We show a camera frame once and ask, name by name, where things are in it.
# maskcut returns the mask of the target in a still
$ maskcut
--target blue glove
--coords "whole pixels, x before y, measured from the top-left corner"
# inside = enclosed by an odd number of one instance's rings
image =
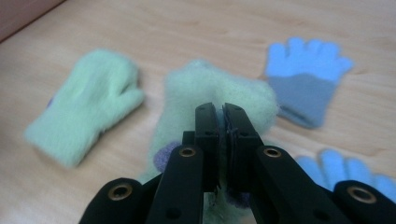
[[[269,47],[265,75],[276,93],[279,116],[305,128],[323,124],[341,77],[353,66],[339,52],[334,43],[318,39],[305,43],[300,37]]]
[[[333,191],[336,183],[344,180],[357,180],[379,190],[396,202],[396,184],[385,175],[372,174],[370,169],[355,158],[345,159],[339,152],[326,149],[319,155],[320,162],[312,158],[297,158],[297,163],[314,180],[325,189]]]

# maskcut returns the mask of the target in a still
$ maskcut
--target table surface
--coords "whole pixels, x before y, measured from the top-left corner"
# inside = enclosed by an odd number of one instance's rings
[[[107,181],[145,170],[169,71],[205,58],[232,74],[263,79],[268,46],[295,35],[339,43],[355,67],[342,79],[323,127],[306,130],[277,119],[263,138],[293,157],[336,148],[396,177],[395,7],[393,0],[64,2],[0,44],[0,223],[77,223]],[[74,63],[96,48],[138,64],[146,99],[78,168],[65,169],[27,144],[23,131]]]

